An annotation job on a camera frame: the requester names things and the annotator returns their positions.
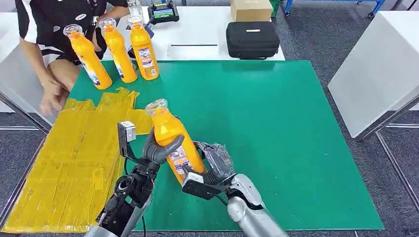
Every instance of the bottle label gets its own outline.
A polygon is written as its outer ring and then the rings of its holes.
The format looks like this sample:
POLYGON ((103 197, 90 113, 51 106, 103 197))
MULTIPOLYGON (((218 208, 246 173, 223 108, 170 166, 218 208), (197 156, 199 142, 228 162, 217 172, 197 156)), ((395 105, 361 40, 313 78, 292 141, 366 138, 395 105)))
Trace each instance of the bottle label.
MULTIPOLYGON (((125 47, 124 47, 124 51, 125 51, 125 54, 126 54, 126 57, 127 58, 129 58, 129 56, 128 56, 128 53, 126 52, 126 49, 125 49, 125 47)), ((119 63, 119 61, 113 56, 113 54, 112 54, 112 58, 114 59, 114 63, 115 63, 115 66, 117 67, 117 70, 118 70, 118 73, 119 73, 119 76, 123 79, 124 78, 124 73, 122 72, 122 67, 121 67, 121 64, 119 63)))
POLYGON ((97 79, 96 73, 89 67, 89 65, 82 59, 83 57, 79 56, 80 62, 82 63, 84 69, 86 70, 87 74, 89 75, 90 79, 92 80, 93 84, 100 85, 99 80, 97 79))
POLYGON ((141 58, 141 64, 148 76, 155 76, 156 69, 154 68, 153 59, 151 58, 150 48, 142 48, 138 50, 138 55, 141 58))
POLYGON ((188 165, 192 168, 191 162, 186 158, 186 152, 183 146, 178 147, 174 152, 169 155, 170 160, 173 161, 174 167, 178 174, 184 174, 182 166, 188 165))

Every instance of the orange bottle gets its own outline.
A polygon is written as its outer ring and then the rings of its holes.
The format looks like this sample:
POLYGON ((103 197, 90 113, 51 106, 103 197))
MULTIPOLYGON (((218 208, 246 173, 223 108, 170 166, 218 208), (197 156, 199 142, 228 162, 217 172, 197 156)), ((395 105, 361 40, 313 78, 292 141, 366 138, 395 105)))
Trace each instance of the orange bottle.
POLYGON ((128 24, 131 27, 132 48, 134 49, 141 75, 146 80, 156 79, 159 76, 159 68, 157 67, 157 60, 150 36, 144 29, 142 18, 140 16, 131 16, 128 18, 128 24))
POLYGON ((124 37, 118 32, 116 26, 117 22, 112 18, 104 18, 99 22, 103 38, 112 53, 121 80, 130 83, 137 80, 137 73, 126 52, 124 37))
POLYGON ((64 34, 70 39, 74 52, 79 57, 94 86, 99 90, 104 90, 112 85, 112 80, 97 57, 93 43, 86 39, 82 32, 82 27, 76 24, 64 28, 64 34))
POLYGON ((205 165, 198 151, 179 119, 171 115, 168 110, 168 102, 165 99, 156 100, 145 107, 147 114, 151 116, 154 126, 154 136, 160 146, 166 146, 173 142, 178 135, 184 135, 182 145, 166 157, 176 179, 182 184, 186 174, 183 165, 189 165, 199 173, 205 173, 205 165))

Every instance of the logo on shirt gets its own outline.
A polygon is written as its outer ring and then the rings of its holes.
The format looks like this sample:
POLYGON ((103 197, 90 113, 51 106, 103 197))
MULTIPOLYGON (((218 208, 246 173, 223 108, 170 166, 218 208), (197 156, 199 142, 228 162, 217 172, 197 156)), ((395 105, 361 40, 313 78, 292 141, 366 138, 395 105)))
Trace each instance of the logo on shirt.
POLYGON ((76 21, 80 21, 82 19, 84 19, 87 15, 86 14, 80 14, 76 17, 76 21))

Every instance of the black bag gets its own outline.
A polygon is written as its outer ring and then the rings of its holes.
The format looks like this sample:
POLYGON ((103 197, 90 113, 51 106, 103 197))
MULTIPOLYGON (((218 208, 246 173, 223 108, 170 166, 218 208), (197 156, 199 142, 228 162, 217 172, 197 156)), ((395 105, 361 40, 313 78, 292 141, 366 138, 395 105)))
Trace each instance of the black bag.
POLYGON ((272 22, 230 22, 225 34, 230 57, 266 59, 278 52, 279 38, 272 22))

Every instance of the green cutting mat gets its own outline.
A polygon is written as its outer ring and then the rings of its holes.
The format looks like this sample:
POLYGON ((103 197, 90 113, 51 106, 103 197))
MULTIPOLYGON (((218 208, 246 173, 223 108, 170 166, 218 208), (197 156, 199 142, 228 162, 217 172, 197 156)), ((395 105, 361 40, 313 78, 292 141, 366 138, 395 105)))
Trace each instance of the green cutting mat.
MULTIPOLYGON (((158 79, 131 84, 103 64, 114 80, 105 91, 139 91, 136 108, 165 98, 192 139, 225 144, 284 229, 383 229, 310 62, 159 62, 158 79)), ((101 94, 83 71, 70 97, 97 104, 101 94)), ((131 144, 137 156, 144 138, 131 144)), ((216 198, 182 193, 168 165, 153 194, 148 230, 239 229, 216 198)))

